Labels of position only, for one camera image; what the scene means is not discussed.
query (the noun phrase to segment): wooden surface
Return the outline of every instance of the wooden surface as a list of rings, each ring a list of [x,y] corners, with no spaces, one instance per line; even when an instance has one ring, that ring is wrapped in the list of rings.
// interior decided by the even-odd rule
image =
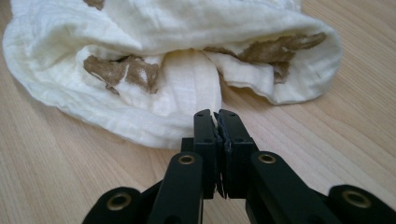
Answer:
[[[348,183],[396,209],[396,2],[307,0],[304,13],[341,35],[344,59],[317,100],[272,106],[222,86],[261,150],[279,154],[312,189]],[[11,19],[0,1],[1,36]],[[119,186],[163,178],[176,150],[136,146],[34,100],[0,58],[0,223],[81,223]],[[204,223],[248,223],[242,200],[205,201]]]

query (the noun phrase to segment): wooden table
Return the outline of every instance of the wooden table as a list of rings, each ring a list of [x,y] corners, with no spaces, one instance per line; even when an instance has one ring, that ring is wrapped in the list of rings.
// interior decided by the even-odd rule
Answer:
[[[273,106],[222,86],[261,150],[279,154],[319,192],[348,183],[396,209],[396,2],[309,0],[303,12],[341,35],[344,59],[317,100]],[[0,2],[1,36],[11,19]],[[177,150],[137,146],[34,100],[0,58],[0,223],[81,223],[119,186],[144,190]],[[205,201],[204,223],[248,223],[244,201]]]

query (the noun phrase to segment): tabletop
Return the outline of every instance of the tabletop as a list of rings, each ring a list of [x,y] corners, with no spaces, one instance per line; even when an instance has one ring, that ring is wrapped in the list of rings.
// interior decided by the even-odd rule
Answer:
[[[344,57],[323,96],[270,105],[222,84],[260,150],[281,156],[311,188],[349,184],[396,209],[396,1],[307,0],[334,27]],[[0,1],[0,38],[11,20]],[[0,223],[81,223],[105,192],[145,190],[178,150],[142,147],[33,99],[0,56]],[[248,223],[244,200],[205,201],[204,223]]]

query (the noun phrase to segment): white cloth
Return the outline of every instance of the white cloth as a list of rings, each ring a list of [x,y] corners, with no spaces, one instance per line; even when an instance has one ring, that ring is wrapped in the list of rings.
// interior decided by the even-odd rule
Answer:
[[[106,0],[102,10],[83,0],[11,5],[4,54],[30,94],[148,147],[178,148],[193,135],[195,112],[221,108],[218,71],[228,85],[249,87],[275,105],[298,103],[329,88],[342,56],[334,29],[300,13],[294,0]],[[283,84],[274,84],[269,64],[202,51],[237,54],[255,41],[318,33],[326,39],[297,52]],[[122,82],[114,94],[83,68],[90,55],[111,61],[132,54],[160,65],[155,93]]]

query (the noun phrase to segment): brown substance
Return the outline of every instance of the brown substance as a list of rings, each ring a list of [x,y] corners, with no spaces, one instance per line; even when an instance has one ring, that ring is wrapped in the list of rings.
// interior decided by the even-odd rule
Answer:
[[[324,33],[316,35],[287,35],[277,40],[255,42],[236,55],[225,48],[208,47],[209,52],[229,54],[245,63],[269,63],[274,67],[274,83],[285,83],[289,75],[290,61],[298,49],[311,49],[326,39]]]
[[[114,89],[125,77],[129,84],[137,85],[148,93],[155,93],[158,64],[145,63],[142,58],[131,55],[117,61],[102,61],[90,56],[84,61],[84,69],[106,83],[106,89],[118,94]]]
[[[83,0],[89,7],[96,7],[98,10],[103,9],[105,0]]]

